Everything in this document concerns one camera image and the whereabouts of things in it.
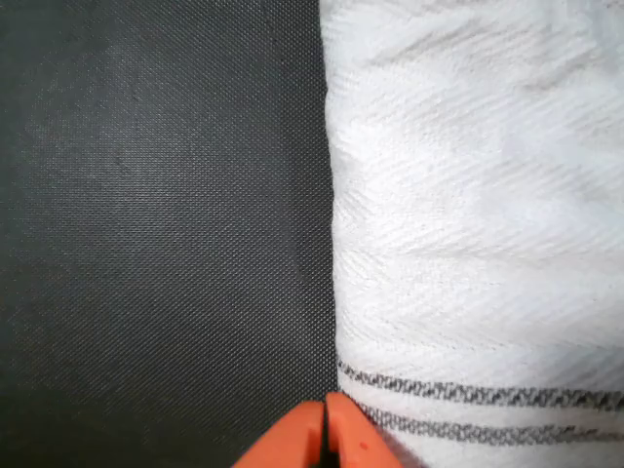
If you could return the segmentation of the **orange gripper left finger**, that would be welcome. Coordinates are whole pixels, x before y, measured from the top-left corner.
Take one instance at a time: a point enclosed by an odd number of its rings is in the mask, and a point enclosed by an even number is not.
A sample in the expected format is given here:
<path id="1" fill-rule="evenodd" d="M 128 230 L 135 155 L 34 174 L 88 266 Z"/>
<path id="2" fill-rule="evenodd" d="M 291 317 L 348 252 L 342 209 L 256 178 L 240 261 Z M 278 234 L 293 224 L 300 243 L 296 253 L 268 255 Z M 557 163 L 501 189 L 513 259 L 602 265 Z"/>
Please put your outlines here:
<path id="1" fill-rule="evenodd" d="M 273 424 L 234 468 L 302 468 L 320 461 L 324 405 L 303 402 Z"/>

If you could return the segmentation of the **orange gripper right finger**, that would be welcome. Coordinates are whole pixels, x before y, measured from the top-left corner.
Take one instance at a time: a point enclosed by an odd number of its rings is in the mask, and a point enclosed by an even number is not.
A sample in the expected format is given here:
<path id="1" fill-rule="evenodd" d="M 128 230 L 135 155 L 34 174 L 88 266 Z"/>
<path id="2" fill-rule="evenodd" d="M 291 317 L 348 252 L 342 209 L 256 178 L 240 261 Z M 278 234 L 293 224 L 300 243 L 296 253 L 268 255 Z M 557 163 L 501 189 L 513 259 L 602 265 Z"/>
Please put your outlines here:
<path id="1" fill-rule="evenodd" d="M 342 393 L 326 397 L 328 442 L 342 468 L 401 468 L 402 464 L 361 409 Z"/>

